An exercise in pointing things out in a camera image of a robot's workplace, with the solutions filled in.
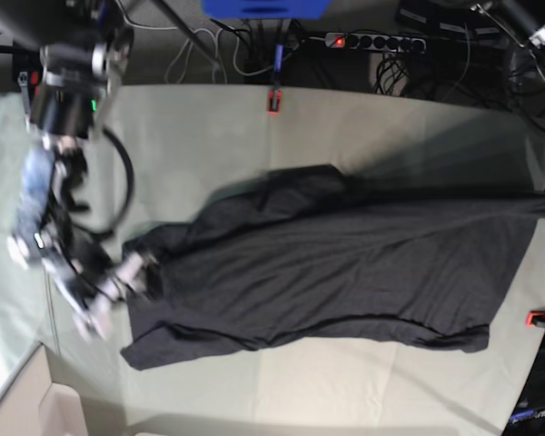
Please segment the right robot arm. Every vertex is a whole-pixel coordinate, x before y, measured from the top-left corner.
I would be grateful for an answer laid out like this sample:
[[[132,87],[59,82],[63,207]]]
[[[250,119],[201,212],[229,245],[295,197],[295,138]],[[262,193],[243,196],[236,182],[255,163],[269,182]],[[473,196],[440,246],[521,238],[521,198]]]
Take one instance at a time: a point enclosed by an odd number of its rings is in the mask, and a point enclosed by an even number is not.
[[[36,143],[24,160],[22,185],[8,252],[23,268],[42,265],[74,312],[85,337],[107,338],[111,311],[134,289],[149,254],[133,253],[114,263],[103,243],[112,238],[134,197],[134,168],[104,121],[113,106],[134,43],[118,1],[69,2],[64,12],[79,27],[42,45],[42,78],[25,102],[26,126]],[[84,146],[106,139],[124,165],[125,195],[101,230],[74,221],[90,207],[73,191],[88,174]]]

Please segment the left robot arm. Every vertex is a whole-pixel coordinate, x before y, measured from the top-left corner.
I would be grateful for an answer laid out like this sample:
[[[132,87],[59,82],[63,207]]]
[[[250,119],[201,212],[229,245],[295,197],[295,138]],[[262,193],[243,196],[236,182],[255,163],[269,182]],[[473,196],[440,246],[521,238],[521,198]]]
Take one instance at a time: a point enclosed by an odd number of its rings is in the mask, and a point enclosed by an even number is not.
[[[506,55],[504,86],[510,106],[537,133],[545,136],[545,124],[524,108],[523,93],[515,88],[525,56],[532,61],[545,84],[545,1],[473,1],[471,11],[490,19],[513,42]]]

